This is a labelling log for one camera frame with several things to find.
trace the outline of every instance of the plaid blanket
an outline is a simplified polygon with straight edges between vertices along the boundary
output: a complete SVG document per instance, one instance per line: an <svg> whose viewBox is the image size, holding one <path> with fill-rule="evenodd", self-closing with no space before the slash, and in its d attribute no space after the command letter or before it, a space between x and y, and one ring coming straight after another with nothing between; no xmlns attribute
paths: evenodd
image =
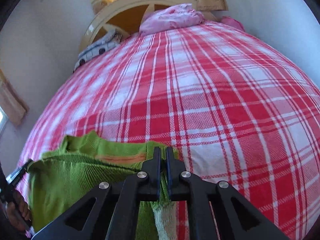
<svg viewBox="0 0 320 240"><path fill-rule="evenodd" d="M18 165L58 148L66 134L158 141L176 147L189 171L229 181L302 239L320 214L319 105L319 89L297 66L226 25L134 35L58 90ZM185 202L176 215L177 239L188 239Z"/></svg>

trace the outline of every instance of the red plaid bedsheet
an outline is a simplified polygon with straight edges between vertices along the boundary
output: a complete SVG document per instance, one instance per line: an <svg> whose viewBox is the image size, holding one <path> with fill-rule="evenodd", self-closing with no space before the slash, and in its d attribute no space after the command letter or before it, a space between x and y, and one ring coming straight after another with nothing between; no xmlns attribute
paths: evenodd
<svg viewBox="0 0 320 240"><path fill-rule="evenodd" d="M229 181L302 239L320 214L319 105L319 89L290 60L226 25L134 36L58 90L18 165L93 129L111 141L162 142L189 171ZM176 213L178 239L188 239L184 202Z"/></svg>

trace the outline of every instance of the silver screw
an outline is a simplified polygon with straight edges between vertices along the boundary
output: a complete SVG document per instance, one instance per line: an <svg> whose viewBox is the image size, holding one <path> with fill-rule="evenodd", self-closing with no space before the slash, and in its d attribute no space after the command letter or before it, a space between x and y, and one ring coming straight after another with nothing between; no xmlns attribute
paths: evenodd
<svg viewBox="0 0 320 240"><path fill-rule="evenodd" d="M227 187L229 187L229 183L224 181L224 180L222 180L222 181L219 182L219 187L227 188Z"/></svg>
<svg viewBox="0 0 320 240"><path fill-rule="evenodd" d="M189 171L183 171L183 172L181 172L181 176L184 178L190 178L191 173Z"/></svg>
<svg viewBox="0 0 320 240"><path fill-rule="evenodd" d="M109 183L107 183L105 181L99 184L99 188L101 188L101 189L106 189L108 187L109 187Z"/></svg>
<svg viewBox="0 0 320 240"><path fill-rule="evenodd" d="M138 176L138 178L143 179L147 176L147 173L144 171L140 171L140 172L138 172L137 176Z"/></svg>

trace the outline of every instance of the green garment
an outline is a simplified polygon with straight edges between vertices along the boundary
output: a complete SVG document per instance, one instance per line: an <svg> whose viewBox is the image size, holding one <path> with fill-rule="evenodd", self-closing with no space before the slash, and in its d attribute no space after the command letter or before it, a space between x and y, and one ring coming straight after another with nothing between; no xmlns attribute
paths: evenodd
<svg viewBox="0 0 320 240"><path fill-rule="evenodd" d="M126 176L140 171L143 161L114 164L97 160L96 156L108 158L132 158L145 156L152 159L154 147L165 145L149 141L147 143L117 143L100 138L95 131L83 137L66 136L61 147L43 154L42 159L28 168L29 205L35 232L56 219L75 202L102 181L109 183L125 180ZM166 178L161 175L160 201L141 202L136 239L157 240L154 210L171 205L165 189Z"/></svg>

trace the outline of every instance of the white wall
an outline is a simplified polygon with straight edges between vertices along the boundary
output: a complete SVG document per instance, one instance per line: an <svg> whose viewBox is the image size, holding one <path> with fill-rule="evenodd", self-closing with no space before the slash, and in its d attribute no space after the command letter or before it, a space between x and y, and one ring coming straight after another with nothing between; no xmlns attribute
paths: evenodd
<svg viewBox="0 0 320 240"><path fill-rule="evenodd" d="M320 87L320 25L303 0L227 0L246 31L282 52Z"/></svg>
<svg viewBox="0 0 320 240"><path fill-rule="evenodd" d="M81 37L93 18L90 0L21 0L0 32L0 68L30 107L18 128L8 122L1 133L6 175L49 100L72 74Z"/></svg>

